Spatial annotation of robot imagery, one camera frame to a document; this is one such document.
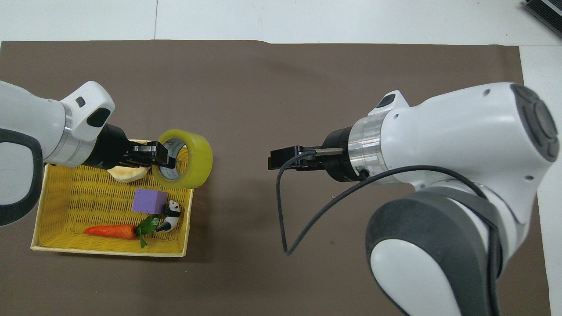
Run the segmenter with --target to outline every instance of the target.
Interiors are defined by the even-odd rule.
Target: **woven basket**
[[[177,159],[182,173],[187,167],[187,150]],[[167,198],[182,206],[178,225],[171,232],[153,232],[139,240],[90,236],[83,231],[96,225],[138,225],[147,214],[131,211],[135,189],[167,192]],[[120,183],[102,169],[47,165],[31,249],[83,254],[181,257],[185,256],[193,189],[168,189],[159,185],[152,172],[137,181]]]

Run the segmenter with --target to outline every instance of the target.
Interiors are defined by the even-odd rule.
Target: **tape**
[[[188,153],[187,167],[181,174],[177,166],[173,169],[152,166],[152,174],[160,185],[172,189],[195,189],[207,181],[212,169],[212,151],[203,136],[172,129],[162,134],[158,141],[166,147],[170,157],[177,159],[184,146]]]

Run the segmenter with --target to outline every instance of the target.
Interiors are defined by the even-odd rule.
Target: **panda figurine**
[[[156,228],[157,232],[169,232],[174,229],[178,225],[179,215],[180,215],[180,205],[170,200],[169,206],[164,207],[164,215],[166,215],[166,219],[164,222]]]

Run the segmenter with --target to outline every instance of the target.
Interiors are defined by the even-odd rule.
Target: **purple cube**
[[[166,192],[136,189],[133,198],[133,212],[160,214],[164,211],[166,199]]]

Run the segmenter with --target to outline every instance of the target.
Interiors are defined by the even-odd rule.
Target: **brown table surface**
[[[416,105],[523,82],[517,47],[165,40],[3,42],[0,80],[57,100],[94,80],[115,101],[109,123],[128,137],[178,128],[214,151],[210,179],[194,192],[184,258],[32,251],[35,210],[0,228],[2,315],[400,315],[371,278],[364,234],[372,213],[411,186],[356,192],[286,257],[269,151],[320,145],[395,89]],[[323,171],[287,172],[289,242],[349,186]],[[550,314],[537,209],[499,293],[505,315]]]

